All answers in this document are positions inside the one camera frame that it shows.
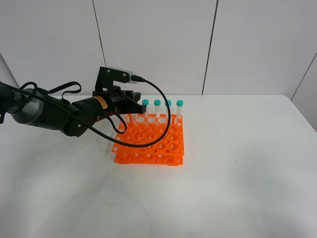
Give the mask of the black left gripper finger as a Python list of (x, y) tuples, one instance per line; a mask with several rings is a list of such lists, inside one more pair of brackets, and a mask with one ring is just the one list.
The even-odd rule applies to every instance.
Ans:
[(144, 114), (146, 105), (139, 104), (140, 98), (126, 99), (118, 107), (119, 114)]
[(133, 101), (139, 101), (141, 99), (141, 93), (139, 93), (139, 92), (126, 90), (126, 91), (124, 91), (124, 94), (125, 94), (126, 98), (130, 98)]

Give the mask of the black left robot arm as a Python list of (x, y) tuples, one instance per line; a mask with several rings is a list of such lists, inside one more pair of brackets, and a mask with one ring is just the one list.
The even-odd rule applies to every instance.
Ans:
[(122, 91), (114, 86), (113, 91), (94, 92), (92, 97), (69, 102), (65, 98), (57, 99), (52, 94), (77, 94), (78, 90), (69, 90), (78, 82), (68, 82), (52, 90), (39, 88), (36, 83), (28, 82), (20, 88), (0, 84), (0, 120), (10, 114), (20, 124), (59, 130), (67, 136), (81, 136), (90, 126), (112, 115), (143, 114), (146, 106), (138, 104), (141, 94)]

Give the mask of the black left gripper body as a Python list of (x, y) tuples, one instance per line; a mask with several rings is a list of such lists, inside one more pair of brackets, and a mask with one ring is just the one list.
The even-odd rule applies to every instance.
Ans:
[(119, 86), (114, 86), (112, 91), (103, 90), (93, 92), (93, 96), (74, 102), (81, 115), (97, 119), (98, 117), (112, 116), (115, 113), (122, 115), (129, 113), (129, 102), (126, 92)]

